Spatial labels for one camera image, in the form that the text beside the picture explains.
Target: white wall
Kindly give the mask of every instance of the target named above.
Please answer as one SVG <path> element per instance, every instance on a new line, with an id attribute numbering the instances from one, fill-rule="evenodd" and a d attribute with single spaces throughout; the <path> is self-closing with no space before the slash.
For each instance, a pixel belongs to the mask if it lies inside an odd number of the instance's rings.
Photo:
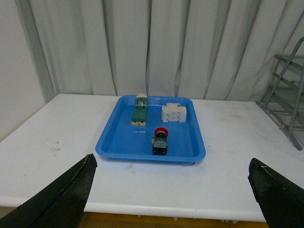
<path id="1" fill-rule="evenodd" d="M 0 0 L 0 142 L 45 104 L 14 0 Z"/>

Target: wooden floor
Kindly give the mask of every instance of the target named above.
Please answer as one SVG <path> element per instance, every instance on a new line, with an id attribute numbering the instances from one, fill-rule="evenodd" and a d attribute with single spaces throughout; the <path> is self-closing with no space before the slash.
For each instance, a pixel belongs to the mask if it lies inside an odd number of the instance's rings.
<path id="1" fill-rule="evenodd" d="M 268 228 L 263 222 L 221 222 L 211 219 L 85 213 L 79 228 Z"/>

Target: plastic tray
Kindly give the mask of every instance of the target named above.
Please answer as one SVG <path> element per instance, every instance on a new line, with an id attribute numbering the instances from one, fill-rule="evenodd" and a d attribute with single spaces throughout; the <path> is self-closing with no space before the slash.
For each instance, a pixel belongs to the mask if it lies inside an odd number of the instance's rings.
<path id="1" fill-rule="evenodd" d="M 131 117 L 135 98 L 135 95 L 128 95 L 117 101 L 97 142 L 95 149 L 98 154 L 109 159 L 181 164 L 191 164 L 205 157 L 206 151 L 191 100 L 149 96 L 146 126 L 134 126 L 131 125 Z M 185 123 L 162 122 L 162 106 L 167 103 L 179 103 L 187 108 Z M 152 154 L 154 130 L 161 126 L 169 131 L 165 156 Z"/>

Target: white curtain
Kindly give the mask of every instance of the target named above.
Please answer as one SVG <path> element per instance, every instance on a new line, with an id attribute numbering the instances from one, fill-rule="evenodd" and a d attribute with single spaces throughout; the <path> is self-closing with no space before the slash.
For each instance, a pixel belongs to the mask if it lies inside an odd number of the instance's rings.
<path id="1" fill-rule="evenodd" d="M 303 0 L 30 4 L 56 94 L 256 101 L 304 36 Z"/>

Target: electrical component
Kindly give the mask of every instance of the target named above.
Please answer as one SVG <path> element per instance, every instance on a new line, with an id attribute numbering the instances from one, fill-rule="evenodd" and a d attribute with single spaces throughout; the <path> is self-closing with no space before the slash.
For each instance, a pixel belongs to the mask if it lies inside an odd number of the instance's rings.
<path id="1" fill-rule="evenodd" d="M 166 155 L 168 149 L 167 136 L 169 132 L 164 127 L 156 128 L 152 138 L 153 155 Z"/>
<path id="2" fill-rule="evenodd" d="M 138 96 L 136 96 L 132 114 L 132 125 L 146 125 L 148 113 L 147 100 L 148 99 L 145 94 L 138 94 Z"/>
<path id="3" fill-rule="evenodd" d="M 161 120 L 163 122 L 186 122 L 187 109 L 179 103 L 167 103 L 161 108 Z"/>

